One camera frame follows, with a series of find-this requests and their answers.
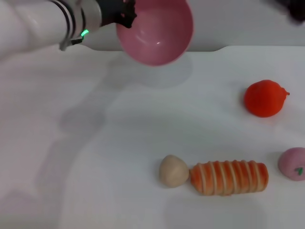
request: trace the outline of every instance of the pink bowl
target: pink bowl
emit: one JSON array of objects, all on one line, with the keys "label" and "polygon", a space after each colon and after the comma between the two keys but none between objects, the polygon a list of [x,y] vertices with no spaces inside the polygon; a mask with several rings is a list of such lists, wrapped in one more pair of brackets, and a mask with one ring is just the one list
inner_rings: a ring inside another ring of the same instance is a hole
[{"label": "pink bowl", "polygon": [[185,0],[137,0],[138,15],[127,29],[117,24],[122,48],[146,65],[158,66],[179,58],[193,36],[192,12]]}]

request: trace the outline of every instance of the green led light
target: green led light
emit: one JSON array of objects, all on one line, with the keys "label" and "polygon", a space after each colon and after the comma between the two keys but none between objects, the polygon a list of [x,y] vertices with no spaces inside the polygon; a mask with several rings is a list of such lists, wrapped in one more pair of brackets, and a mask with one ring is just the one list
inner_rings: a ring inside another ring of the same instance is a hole
[{"label": "green led light", "polygon": [[84,37],[87,33],[89,33],[88,30],[84,30],[82,33],[81,33],[81,36]]}]

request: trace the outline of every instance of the black object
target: black object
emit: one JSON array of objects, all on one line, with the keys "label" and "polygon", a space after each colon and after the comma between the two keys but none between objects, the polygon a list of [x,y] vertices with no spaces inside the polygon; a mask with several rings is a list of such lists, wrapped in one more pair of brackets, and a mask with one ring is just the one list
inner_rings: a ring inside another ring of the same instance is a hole
[{"label": "black object", "polygon": [[74,16],[74,13],[73,13],[73,9],[69,6],[69,4],[67,4],[64,0],[56,0],[58,2],[60,2],[62,5],[64,5],[66,7],[66,9],[69,11],[70,13],[70,16],[71,16],[71,19],[72,19],[72,35],[71,37],[74,36],[75,34],[75,29],[76,29],[76,21],[75,21],[75,16]]},{"label": "black object", "polygon": [[70,40],[70,44],[69,45],[80,44],[80,43],[82,43],[83,40],[84,40],[83,37],[77,38],[77,39],[72,39],[72,40]]},{"label": "black object", "polygon": [[135,14],[135,0],[96,0],[102,12],[101,26],[118,23],[131,28]]},{"label": "black object", "polygon": [[69,38],[69,34],[70,34],[70,23],[69,23],[69,16],[67,14],[67,12],[65,11],[65,9],[56,1],[51,1],[53,2],[55,5],[57,5],[57,7],[62,11],[63,15],[65,16],[65,19],[66,19],[66,23],[67,23],[67,32],[66,32],[66,35],[65,35],[65,40]]},{"label": "black object", "polygon": [[291,19],[296,23],[305,21],[305,0],[276,0],[289,11]]}]

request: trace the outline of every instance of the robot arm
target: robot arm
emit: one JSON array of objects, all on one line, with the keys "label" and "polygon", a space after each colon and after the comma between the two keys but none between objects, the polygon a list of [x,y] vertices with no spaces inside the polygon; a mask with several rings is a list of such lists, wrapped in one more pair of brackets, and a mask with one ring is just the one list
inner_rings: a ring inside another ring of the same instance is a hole
[{"label": "robot arm", "polygon": [[11,6],[0,0],[0,58],[58,43],[64,51],[110,23],[130,28],[134,5],[135,0],[48,0]]}]

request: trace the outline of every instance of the toy peach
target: toy peach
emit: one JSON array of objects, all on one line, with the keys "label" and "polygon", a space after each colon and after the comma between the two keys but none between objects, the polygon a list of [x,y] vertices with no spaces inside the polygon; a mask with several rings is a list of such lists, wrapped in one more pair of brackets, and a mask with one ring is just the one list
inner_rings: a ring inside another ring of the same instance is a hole
[{"label": "toy peach", "polygon": [[278,167],[291,180],[305,180],[305,148],[296,147],[285,151],[278,160]]}]

